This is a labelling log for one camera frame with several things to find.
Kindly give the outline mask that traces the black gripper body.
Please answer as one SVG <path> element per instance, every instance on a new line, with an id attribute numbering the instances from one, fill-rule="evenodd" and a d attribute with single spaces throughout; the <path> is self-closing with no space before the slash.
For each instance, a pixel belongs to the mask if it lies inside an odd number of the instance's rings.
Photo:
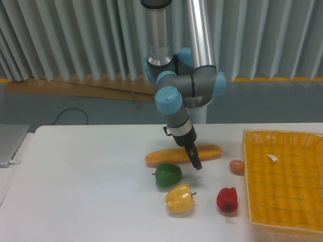
<path id="1" fill-rule="evenodd" d="M 179 128 L 171 129 L 171 133 L 177 145 L 181 147 L 194 146 L 194 142 L 197 138 L 194 126 L 188 128 L 182 126 Z"/>

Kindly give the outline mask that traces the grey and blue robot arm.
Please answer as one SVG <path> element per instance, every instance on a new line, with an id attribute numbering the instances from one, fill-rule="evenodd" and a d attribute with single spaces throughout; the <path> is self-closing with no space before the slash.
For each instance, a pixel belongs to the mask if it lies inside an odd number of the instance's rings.
<path id="1" fill-rule="evenodd" d="M 216 67 L 206 1 L 186 1 L 192 60 L 185 61 L 180 51 L 171 48 L 172 1 L 141 1 L 146 10 L 148 53 L 146 74 L 156 83 L 155 103 L 165 120 L 167 136 L 185 149 L 185 156 L 197 170 L 201 155 L 189 109 L 204 107 L 215 95 L 224 93 L 226 77 Z"/>

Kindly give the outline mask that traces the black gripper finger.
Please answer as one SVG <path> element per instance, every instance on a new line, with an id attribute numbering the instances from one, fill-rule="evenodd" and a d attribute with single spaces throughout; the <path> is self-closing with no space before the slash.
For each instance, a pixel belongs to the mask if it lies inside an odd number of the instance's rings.
<path id="1" fill-rule="evenodd" d="M 199 159 L 199 154 L 198 154 L 198 151 L 197 151 L 195 145 L 191 144 L 189 146 L 185 146 L 185 150 L 186 150 L 186 153 L 187 153 L 193 167 L 196 170 L 202 169 L 201 161 Z"/>

